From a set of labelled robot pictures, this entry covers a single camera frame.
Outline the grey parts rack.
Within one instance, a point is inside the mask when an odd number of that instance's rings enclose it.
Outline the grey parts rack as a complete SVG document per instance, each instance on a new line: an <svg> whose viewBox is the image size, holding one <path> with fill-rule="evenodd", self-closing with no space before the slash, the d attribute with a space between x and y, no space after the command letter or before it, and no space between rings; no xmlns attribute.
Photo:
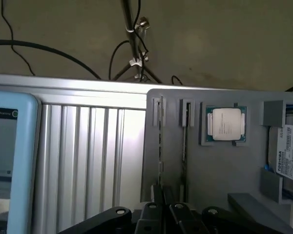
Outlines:
<svg viewBox="0 0 293 234"><path fill-rule="evenodd" d="M239 211L285 234L293 202L283 200L282 178L265 170L271 127L286 122L293 93L237 90L153 89L147 93L142 200L153 183L202 211ZM246 109L243 141L208 141L208 110Z"/></svg>

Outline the CPU chip silver lid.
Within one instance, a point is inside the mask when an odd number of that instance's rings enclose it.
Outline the CPU chip silver lid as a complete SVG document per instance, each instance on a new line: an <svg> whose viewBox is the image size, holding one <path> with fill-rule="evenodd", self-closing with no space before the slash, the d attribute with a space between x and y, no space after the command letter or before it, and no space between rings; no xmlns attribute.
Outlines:
<svg viewBox="0 0 293 234"><path fill-rule="evenodd" d="M206 142L246 141L246 106L206 106Z"/></svg>

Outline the light blue teach pendant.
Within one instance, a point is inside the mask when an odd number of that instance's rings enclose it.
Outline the light blue teach pendant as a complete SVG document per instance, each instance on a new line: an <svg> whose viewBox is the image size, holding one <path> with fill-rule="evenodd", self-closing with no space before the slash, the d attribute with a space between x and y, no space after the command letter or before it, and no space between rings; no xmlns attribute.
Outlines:
<svg viewBox="0 0 293 234"><path fill-rule="evenodd" d="M41 102L0 91L0 234L30 234Z"/></svg>

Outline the metal tripod stand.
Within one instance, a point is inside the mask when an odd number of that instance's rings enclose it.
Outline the metal tripod stand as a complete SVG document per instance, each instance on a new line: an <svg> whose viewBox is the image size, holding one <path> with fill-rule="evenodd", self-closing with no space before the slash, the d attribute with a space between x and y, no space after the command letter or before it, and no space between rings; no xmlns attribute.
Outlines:
<svg viewBox="0 0 293 234"><path fill-rule="evenodd" d="M131 68L135 67L137 74L134 76L139 82L143 80L151 80L157 84L163 82L146 66L148 62L148 49L145 44L146 31L150 28L149 20L146 17L141 17L142 0L137 0L136 15L132 15L131 0L121 0L122 10L125 20L127 40L120 42L111 55L108 67L108 79L117 81ZM114 77L112 76L112 64L116 52L121 46L129 44L132 53L132 59L119 71Z"/></svg>

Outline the hard disk with blue bracket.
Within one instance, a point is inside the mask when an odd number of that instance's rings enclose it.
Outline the hard disk with blue bracket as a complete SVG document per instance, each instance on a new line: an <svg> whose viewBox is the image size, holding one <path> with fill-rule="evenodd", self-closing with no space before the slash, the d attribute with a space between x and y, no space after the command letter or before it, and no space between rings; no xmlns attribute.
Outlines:
<svg viewBox="0 0 293 234"><path fill-rule="evenodd" d="M268 127L267 164L261 191L267 197L293 201L293 103L268 102L263 125Z"/></svg>

